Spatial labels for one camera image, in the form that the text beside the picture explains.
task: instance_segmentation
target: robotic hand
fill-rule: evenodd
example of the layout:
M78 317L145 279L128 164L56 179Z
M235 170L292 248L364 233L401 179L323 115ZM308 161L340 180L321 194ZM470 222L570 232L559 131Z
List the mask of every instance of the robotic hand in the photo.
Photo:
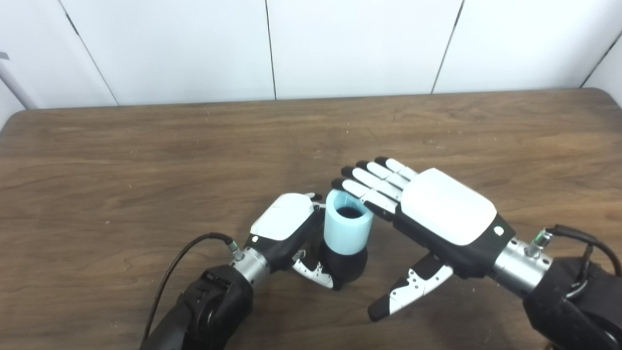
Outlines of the robotic hand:
M620 350L622 268L602 242L569 227L542 230L529 244L485 197L437 169L417 174L395 159L379 157L341 170L332 186L349 192L381 218L430 250L387 295L368 308L372 321L430 293L452 274L495 279L516 296L532 327L557 349ZM554 235L587 244L583 257L542 253ZM590 261L596 246L611 259L616 276Z
M179 296L175 306L155 330L149 328L152 310L141 350L220 350L253 308L253 291L269 274L287 270L298 257L307 237L323 222L319 195L288 193L281 195L255 221L242 251L228 236L206 235L225 241L234 255L228 265L211 267ZM201 240L191 242L175 259L160 285L161 289L184 253Z

